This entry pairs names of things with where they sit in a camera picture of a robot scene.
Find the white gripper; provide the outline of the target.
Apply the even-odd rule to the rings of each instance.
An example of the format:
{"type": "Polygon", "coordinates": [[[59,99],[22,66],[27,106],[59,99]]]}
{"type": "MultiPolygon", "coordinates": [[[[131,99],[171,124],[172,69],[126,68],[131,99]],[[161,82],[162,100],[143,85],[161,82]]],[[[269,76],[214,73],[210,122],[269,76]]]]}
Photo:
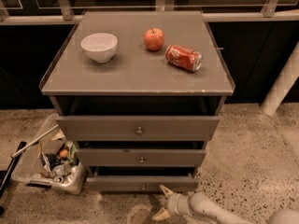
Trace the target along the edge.
{"type": "Polygon", "coordinates": [[[191,211],[189,207],[189,197],[180,193],[173,193],[171,189],[160,185],[160,189],[166,197],[166,208],[162,207],[152,219],[163,221],[172,216],[188,216],[191,211]]]}

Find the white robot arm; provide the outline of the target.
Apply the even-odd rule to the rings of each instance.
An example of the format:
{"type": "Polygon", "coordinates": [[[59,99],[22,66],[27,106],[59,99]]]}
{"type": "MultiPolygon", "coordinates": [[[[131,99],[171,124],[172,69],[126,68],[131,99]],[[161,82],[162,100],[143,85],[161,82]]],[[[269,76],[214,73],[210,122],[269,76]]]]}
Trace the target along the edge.
{"type": "MultiPolygon", "coordinates": [[[[172,216],[188,216],[195,219],[207,217],[218,224],[253,224],[238,215],[229,212],[212,202],[203,192],[193,195],[183,195],[160,186],[166,198],[163,206],[152,219],[162,221],[172,216]]],[[[276,211],[267,221],[267,224],[299,224],[299,212],[291,209],[276,211]]]]}

